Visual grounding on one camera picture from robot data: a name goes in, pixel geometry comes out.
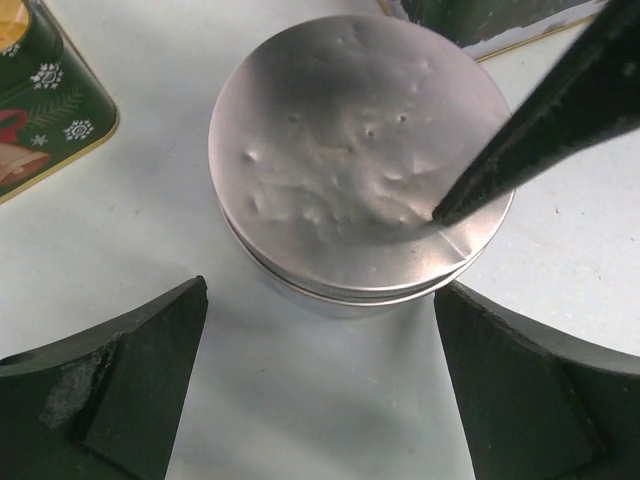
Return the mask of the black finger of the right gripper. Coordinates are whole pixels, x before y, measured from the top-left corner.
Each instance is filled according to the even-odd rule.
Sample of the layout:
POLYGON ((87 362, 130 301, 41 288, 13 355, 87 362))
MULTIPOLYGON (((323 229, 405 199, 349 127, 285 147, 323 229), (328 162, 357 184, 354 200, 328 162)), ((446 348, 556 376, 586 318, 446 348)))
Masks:
POLYGON ((434 208, 454 224, 567 157, 639 127, 639 4, 610 1, 434 208))

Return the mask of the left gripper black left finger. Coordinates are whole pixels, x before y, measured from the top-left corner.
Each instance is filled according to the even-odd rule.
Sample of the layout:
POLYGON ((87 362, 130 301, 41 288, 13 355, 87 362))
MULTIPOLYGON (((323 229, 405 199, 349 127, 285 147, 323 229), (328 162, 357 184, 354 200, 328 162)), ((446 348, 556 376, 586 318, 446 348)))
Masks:
POLYGON ((165 478, 207 310, 197 276, 2 359, 2 478, 165 478))

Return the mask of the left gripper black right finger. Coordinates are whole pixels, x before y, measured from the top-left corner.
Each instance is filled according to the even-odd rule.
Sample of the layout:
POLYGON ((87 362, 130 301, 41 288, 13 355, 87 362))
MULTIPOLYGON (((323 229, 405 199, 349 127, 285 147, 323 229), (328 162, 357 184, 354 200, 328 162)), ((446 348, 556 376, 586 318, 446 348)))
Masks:
POLYGON ((476 478, 638 478, 638 357, 459 283, 434 307, 476 478))

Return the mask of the clear glass jar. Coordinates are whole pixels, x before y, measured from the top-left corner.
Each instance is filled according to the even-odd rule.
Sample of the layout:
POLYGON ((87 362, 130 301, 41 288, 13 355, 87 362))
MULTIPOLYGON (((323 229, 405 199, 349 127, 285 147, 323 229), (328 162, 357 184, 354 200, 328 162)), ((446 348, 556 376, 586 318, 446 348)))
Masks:
POLYGON ((409 303, 432 296, 434 290, 382 300, 345 300, 316 295, 278 277, 269 270, 260 271, 261 280, 280 296, 302 309, 331 319, 359 319, 382 315, 409 303))

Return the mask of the white jar lid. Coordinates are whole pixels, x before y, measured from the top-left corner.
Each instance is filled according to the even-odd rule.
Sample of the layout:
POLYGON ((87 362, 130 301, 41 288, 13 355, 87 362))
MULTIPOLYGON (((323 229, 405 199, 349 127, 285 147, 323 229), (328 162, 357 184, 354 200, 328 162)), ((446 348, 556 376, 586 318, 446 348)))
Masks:
POLYGON ((441 35, 385 16, 320 17, 230 75, 210 172, 234 234, 283 283, 391 303, 454 278, 497 233, 510 195, 450 226, 432 214, 509 116, 486 71, 441 35))

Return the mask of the tin with round lollipops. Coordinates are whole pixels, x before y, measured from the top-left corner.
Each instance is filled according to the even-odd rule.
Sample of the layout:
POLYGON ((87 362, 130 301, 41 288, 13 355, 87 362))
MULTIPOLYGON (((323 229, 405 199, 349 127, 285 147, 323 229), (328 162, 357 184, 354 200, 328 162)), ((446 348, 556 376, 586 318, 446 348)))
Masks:
POLYGON ((1 199, 103 144, 119 113, 42 1, 1 4, 1 199))

